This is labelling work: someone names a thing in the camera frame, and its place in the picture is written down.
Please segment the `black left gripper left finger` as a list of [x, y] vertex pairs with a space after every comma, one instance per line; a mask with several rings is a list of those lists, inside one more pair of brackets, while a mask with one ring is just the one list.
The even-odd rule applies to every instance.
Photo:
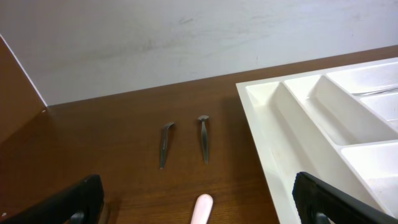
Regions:
[[13, 223], [98, 223], [104, 190], [98, 174], [89, 175], [45, 200], [1, 221]]

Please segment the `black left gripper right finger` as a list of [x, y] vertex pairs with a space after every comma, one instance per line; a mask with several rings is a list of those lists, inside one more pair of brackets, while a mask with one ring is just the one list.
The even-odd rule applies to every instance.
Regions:
[[393, 218], [308, 172], [299, 172], [292, 191], [302, 223], [397, 224]]

